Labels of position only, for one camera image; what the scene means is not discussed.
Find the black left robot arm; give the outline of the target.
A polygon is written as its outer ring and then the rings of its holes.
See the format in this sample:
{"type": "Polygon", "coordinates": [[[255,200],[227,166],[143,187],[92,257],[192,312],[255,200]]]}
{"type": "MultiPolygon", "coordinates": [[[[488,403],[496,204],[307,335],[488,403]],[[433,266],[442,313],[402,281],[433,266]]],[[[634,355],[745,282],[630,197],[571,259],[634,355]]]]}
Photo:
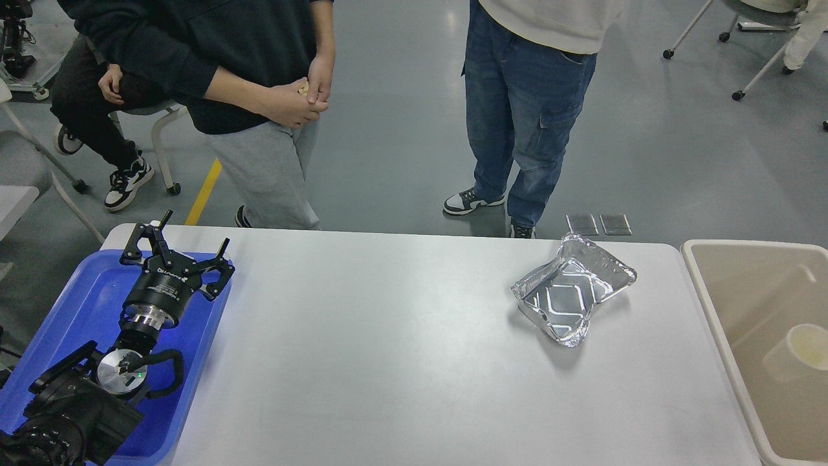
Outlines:
{"type": "Polygon", "coordinates": [[[229,239],[177,252],[164,227],[75,269],[3,386],[3,465],[155,465],[177,442],[235,267],[229,239]]]}

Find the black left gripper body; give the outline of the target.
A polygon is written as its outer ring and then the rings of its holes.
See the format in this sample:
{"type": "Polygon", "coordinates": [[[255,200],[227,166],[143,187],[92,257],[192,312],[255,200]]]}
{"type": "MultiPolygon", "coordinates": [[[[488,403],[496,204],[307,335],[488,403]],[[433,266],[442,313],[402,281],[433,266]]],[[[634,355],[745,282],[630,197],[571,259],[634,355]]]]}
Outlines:
{"type": "Polygon", "coordinates": [[[122,318],[156,330],[177,327],[190,299],[201,288],[202,274],[204,269],[194,258],[177,258],[171,265],[162,258],[144,260],[141,274],[122,305],[122,318]]]}

